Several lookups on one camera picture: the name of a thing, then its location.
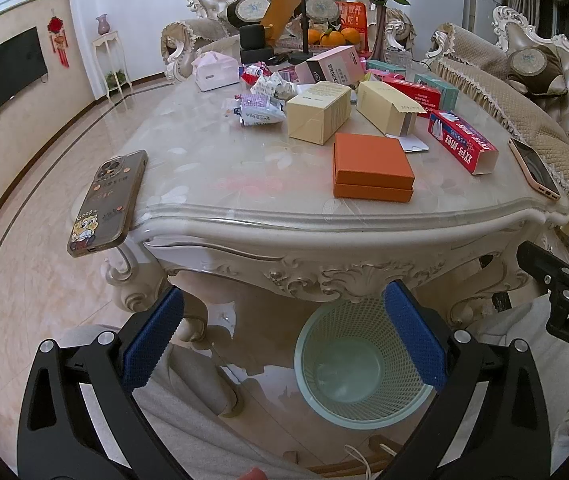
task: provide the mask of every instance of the white bag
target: white bag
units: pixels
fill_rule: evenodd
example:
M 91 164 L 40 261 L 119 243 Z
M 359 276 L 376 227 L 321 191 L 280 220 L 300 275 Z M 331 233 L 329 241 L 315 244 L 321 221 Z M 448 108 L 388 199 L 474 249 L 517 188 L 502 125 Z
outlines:
M 240 64 L 224 54 L 205 52 L 200 54 L 192 65 L 196 84 L 203 92 L 240 81 L 238 74 Z

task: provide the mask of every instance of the green box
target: green box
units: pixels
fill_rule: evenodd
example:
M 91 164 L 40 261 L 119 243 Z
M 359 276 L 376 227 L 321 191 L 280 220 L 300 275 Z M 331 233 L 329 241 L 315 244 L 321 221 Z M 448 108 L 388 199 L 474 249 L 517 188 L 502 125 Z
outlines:
M 415 74 L 413 82 L 436 88 L 442 94 L 440 99 L 440 110 L 450 112 L 455 110 L 458 102 L 459 89 L 452 84 L 443 81 L 436 75 L 431 74 Z
M 370 68 L 374 68 L 376 70 L 383 70 L 383 71 L 388 70 L 392 74 L 402 74 L 403 76 L 407 75 L 407 69 L 406 68 L 402 68 L 401 66 L 385 63 L 383 61 L 368 60 L 366 62 L 366 70 L 369 70 Z

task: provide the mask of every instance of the vase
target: vase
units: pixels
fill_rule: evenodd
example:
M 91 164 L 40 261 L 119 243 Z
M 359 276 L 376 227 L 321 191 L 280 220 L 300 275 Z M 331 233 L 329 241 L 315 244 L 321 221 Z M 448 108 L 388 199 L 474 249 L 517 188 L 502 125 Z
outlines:
M 376 5 L 375 14 L 377 23 L 375 30 L 375 43 L 373 44 L 373 52 L 369 59 L 374 61 L 384 61 L 384 45 L 386 43 L 384 29 L 387 27 L 387 7 Z
M 98 16 L 96 19 L 98 20 L 98 34 L 104 36 L 111 30 L 111 25 L 106 21 L 106 14 Z

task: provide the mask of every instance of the human hand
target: human hand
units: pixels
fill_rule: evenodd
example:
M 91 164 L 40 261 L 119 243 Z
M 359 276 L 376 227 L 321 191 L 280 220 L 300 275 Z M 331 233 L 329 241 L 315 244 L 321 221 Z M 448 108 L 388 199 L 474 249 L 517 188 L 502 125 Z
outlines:
M 244 476 L 241 476 L 238 480 L 268 480 L 263 471 L 260 471 L 257 467 L 254 467 Z

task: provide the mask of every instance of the metal bolt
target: metal bolt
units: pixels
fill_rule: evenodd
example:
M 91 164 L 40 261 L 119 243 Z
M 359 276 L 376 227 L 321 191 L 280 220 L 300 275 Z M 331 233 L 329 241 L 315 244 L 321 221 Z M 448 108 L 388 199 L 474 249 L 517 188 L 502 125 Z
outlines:
M 516 339 L 513 343 L 518 352 L 525 353 L 529 349 L 528 343 L 524 339 Z
M 53 350 L 53 341 L 51 341 L 50 339 L 47 339 L 47 341 L 43 341 L 42 344 L 40 345 L 40 352 L 42 352 L 43 354 L 47 354 L 51 350 Z
M 103 332 L 98 336 L 98 342 L 101 345 L 108 345 L 111 344 L 115 338 L 116 334 L 113 332 Z
M 453 337 L 458 343 L 466 344 L 471 341 L 471 334 L 466 330 L 456 330 Z

